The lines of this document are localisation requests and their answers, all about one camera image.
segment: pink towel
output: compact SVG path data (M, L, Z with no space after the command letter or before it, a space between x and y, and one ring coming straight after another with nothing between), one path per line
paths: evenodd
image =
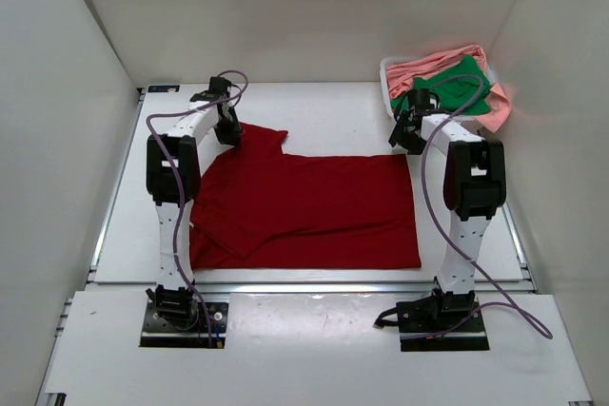
M401 93L413 87L416 76L425 79L431 78L441 71L455 66L466 55L472 56L476 60L478 67L486 73L486 54L484 54L484 50L480 45L469 45L449 51L436 52L417 61L389 66L387 68L389 96L391 99L395 99ZM486 97L486 103L490 106L491 112L476 116L476 120L491 132L496 132L509 116L512 110L512 103L503 92L499 83L491 87L490 94Z

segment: green cloth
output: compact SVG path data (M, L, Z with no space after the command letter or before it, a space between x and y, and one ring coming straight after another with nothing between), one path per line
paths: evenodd
M490 112L490 106L484 101L484 98L490 93L490 83L484 73L478 67L476 59L472 56L465 56L462 60L454 67L447 68L445 71L432 76L428 80L420 77L415 77L414 86L415 89L428 88L432 92L435 92L440 97L440 108L448 111L455 111L457 108L465 104L478 89L478 81L472 78L461 78L449 81L443 85L433 87L437 83L451 76L458 75L477 75L482 78L484 89L481 93L480 98L471 107L467 108L462 114L470 116L477 116L479 114L486 114ZM401 100L404 100L403 110L408 109L408 103L404 99L405 93L391 101L391 106L395 109Z

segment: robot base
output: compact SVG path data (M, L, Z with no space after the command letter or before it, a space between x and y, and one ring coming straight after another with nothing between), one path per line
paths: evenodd
M185 347L199 349L224 349L226 345L226 326L228 325L228 303L208 302L207 309L211 318L212 346L209 347L207 324L204 316L199 316L191 328L180 330L159 317L154 303L149 301L146 306L140 347Z
M487 351L490 349L484 320L476 313L456 330L441 338L413 338L421 334L446 330L468 316L468 312L450 313L431 319L437 308L434 296L415 301L400 301L396 305L402 352Z

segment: red fabric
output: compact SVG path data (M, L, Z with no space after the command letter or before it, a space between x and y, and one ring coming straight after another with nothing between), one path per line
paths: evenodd
M286 131L243 127L203 175L193 269L421 267L403 154L284 154Z

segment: wall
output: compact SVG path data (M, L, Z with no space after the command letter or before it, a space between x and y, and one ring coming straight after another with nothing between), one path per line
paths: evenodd
M514 99L508 195L589 389L609 404L609 0L519 0L490 53Z
M478 41L515 0L88 0L136 85L376 81L387 55Z
M83 0L0 11L0 404L21 406L84 285L137 93Z

